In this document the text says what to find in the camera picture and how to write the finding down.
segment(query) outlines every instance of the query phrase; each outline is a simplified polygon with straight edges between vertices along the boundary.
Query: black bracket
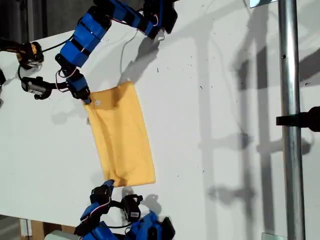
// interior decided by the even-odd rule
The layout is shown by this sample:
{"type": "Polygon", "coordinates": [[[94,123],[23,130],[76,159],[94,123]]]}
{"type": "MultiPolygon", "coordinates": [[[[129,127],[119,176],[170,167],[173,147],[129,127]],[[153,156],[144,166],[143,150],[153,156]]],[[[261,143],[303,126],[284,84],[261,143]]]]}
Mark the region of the black bracket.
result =
{"type": "Polygon", "coordinates": [[[278,116],[277,126],[309,128],[313,132],[320,132],[320,106],[315,106],[308,112],[300,112],[289,116],[278,116]]]}

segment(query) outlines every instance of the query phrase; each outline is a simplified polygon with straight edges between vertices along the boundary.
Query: black cable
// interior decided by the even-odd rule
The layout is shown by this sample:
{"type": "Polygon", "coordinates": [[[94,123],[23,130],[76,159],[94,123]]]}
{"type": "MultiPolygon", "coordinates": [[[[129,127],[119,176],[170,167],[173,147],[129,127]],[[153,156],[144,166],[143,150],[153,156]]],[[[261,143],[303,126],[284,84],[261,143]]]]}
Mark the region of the black cable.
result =
{"type": "Polygon", "coordinates": [[[28,236],[28,240],[30,240],[30,237],[29,237],[29,226],[28,226],[28,220],[26,219],[26,234],[28,236]]]}
{"type": "Polygon", "coordinates": [[[18,66],[18,77],[19,77],[20,81],[22,81],[20,69],[21,69],[21,65],[18,66]]]}
{"type": "Polygon", "coordinates": [[[92,237],[93,237],[94,239],[99,240],[99,239],[96,237],[96,235],[94,235],[94,233],[93,233],[92,231],[91,231],[90,233],[91,233],[91,235],[92,235],[92,237]]]}
{"type": "Polygon", "coordinates": [[[125,226],[103,226],[103,225],[99,225],[99,227],[108,228],[108,229],[124,229],[124,228],[130,227],[132,225],[132,223],[133,222],[130,222],[128,225],[125,225],[125,226]]]}
{"type": "Polygon", "coordinates": [[[73,37],[74,37],[74,36],[72,35],[72,36],[71,36],[71,37],[69,37],[67,40],[65,40],[65,41],[63,41],[63,42],[61,42],[61,43],[59,43],[58,45],[55,45],[55,46],[49,47],[49,48],[47,48],[47,49],[43,50],[42,52],[44,53],[44,52],[50,51],[50,50],[52,50],[52,49],[55,49],[55,48],[57,48],[57,47],[59,47],[59,46],[61,46],[61,45],[65,44],[66,42],[70,41],[70,39],[72,39],[73,37]]]}

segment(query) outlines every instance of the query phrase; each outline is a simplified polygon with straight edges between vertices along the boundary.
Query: cable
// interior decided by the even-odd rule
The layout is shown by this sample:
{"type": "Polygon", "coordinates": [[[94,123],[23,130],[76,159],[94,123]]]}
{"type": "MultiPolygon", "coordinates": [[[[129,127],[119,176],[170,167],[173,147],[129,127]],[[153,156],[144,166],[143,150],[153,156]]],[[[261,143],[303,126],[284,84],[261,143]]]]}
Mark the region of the cable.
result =
{"type": "Polygon", "coordinates": [[[59,46],[61,46],[61,45],[65,44],[66,42],[70,41],[73,37],[74,37],[74,36],[72,35],[72,36],[71,36],[71,37],[69,37],[67,40],[65,40],[65,41],[63,41],[63,42],[61,42],[61,43],[59,43],[58,45],[55,45],[55,46],[49,47],[49,48],[47,48],[47,49],[43,50],[42,52],[44,53],[44,52],[50,51],[50,50],[52,50],[52,49],[55,49],[55,48],[57,48],[57,47],[59,47],[59,46]]]}
{"type": "Polygon", "coordinates": [[[124,225],[124,226],[103,226],[103,225],[99,225],[99,227],[108,228],[108,229],[124,229],[124,228],[130,227],[132,224],[133,224],[133,222],[130,222],[129,224],[124,225]]]}
{"type": "Polygon", "coordinates": [[[120,57],[120,74],[123,74],[123,72],[122,72],[122,60],[123,60],[123,57],[124,57],[125,47],[126,47],[126,45],[128,43],[130,43],[133,39],[135,39],[135,37],[137,36],[137,33],[138,33],[138,29],[135,31],[134,36],[130,40],[128,40],[122,47],[121,57],[120,57]]]}
{"type": "Polygon", "coordinates": [[[62,69],[60,69],[58,71],[58,75],[59,75],[60,78],[67,79],[67,78],[70,78],[76,72],[76,70],[77,70],[77,68],[75,67],[73,72],[69,76],[61,76],[60,73],[61,73],[62,69]]]}
{"type": "Polygon", "coordinates": [[[60,90],[60,88],[58,87],[58,74],[59,74],[60,71],[61,71],[61,69],[55,73],[55,87],[56,87],[56,89],[58,89],[61,93],[65,93],[65,92],[68,92],[69,89],[60,90]]]}
{"type": "Polygon", "coordinates": [[[111,18],[113,21],[115,21],[115,22],[117,22],[117,23],[120,23],[120,24],[123,24],[123,25],[128,25],[128,23],[126,23],[126,22],[123,22],[123,21],[119,21],[119,20],[117,20],[117,19],[115,19],[115,18],[111,18]]]}
{"type": "Polygon", "coordinates": [[[103,205],[101,205],[101,206],[96,207],[96,208],[90,213],[90,216],[92,216],[92,214],[93,214],[96,210],[107,206],[109,203],[111,203],[111,197],[109,197],[109,202],[107,202],[107,203],[105,203],[105,204],[103,204],[103,205]]]}
{"type": "Polygon", "coordinates": [[[159,24],[159,18],[158,18],[158,14],[155,14],[154,16],[156,18],[156,24],[153,24],[153,26],[155,27],[159,24]]]}
{"type": "Polygon", "coordinates": [[[30,237],[29,237],[28,219],[26,219],[25,221],[26,221],[26,234],[28,235],[28,240],[30,240],[30,237]]]}
{"type": "Polygon", "coordinates": [[[17,72],[18,72],[18,77],[19,77],[20,81],[22,81],[21,74],[20,74],[20,69],[21,69],[21,65],[19,64],[17,72]]]}

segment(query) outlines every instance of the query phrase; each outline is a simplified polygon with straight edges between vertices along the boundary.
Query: floor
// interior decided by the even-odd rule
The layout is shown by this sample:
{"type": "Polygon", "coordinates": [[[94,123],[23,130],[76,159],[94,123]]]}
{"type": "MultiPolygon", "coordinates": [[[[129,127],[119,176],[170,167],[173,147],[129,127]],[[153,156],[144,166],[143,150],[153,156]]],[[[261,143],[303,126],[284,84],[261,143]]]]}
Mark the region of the floor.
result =
{"type": "Polygon", "coordinates": [[[20,240],[20,223],[18,218],[0,215],[0,239],[20,240]]]}

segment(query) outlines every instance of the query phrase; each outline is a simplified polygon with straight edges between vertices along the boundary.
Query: white wire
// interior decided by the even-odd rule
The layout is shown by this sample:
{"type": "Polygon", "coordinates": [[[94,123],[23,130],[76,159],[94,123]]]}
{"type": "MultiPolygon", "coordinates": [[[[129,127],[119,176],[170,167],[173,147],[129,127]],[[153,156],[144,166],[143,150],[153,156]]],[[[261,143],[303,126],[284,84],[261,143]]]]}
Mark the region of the white wire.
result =
{"type": "Polygon", "coordinates": [[[58,87],[58,74],[59,74],[60,71],[61,71],[61,70],[59,70],[59,71],[57,71],[57,72],[55,73],[55,87],[56,87],[56,89],[58,89],[61,93],[65,93],[65,92],[68,92],[69,89],[60,90],[60,88],[58,87]]]}
{"type": "Polygon", "coordinates": [[[90,216],[91,216],[96,210],[98,210],[98,209],[100,209],[100,208],[102,208],[102,207],[107,206],[110,202],[111,202],[111,197],[109,197],[109,202],[107,202],[107,203],[105,203],[105,204],[103,204],[103,205],[101,205],[101,206],[98,206],[96,209],[94,209],[94,210],[90,213],[90,216]]]}
{"type": "Polygon", "coordinates": [[[157,26],[159,24],[159,18],[158,18],[157,14],[155,14],[154,16],[156,18],[156,24],[154,24],[153,26],[155,27],[155,26],[157,26]]]}
{"type": "Polygon", "coordinates": [[[58,71],[59,72],[58,74],[59,74],[60,78],[67,79],[67,78],[70,78],[76,72],[76,70],[77,70],[77,68],[74,68],[73,72],[69,76],[61,76],[60,73],[61,73],[62,69],[60,69],[58,71]]]}
{"type": "MultiPolygon", "coordinates": [[[[109,202],[107,202],[107,203],[105,203],[105,204],[103,204],[103,205],[101,205],[101,206],[96,207],[96,208],[90,213],[90,216],[91,216],[92,213],[94,213],[97,209],[107,206],[110,202],[111,202],[111,198],[109,197],[109,202]]],[[[87,218],[88,218],[88,216],[87,216],[85,219],[83,219],[83,220],[81,221],[81,223],[83,223],[85,220],[87,220],[87,218]]]]}

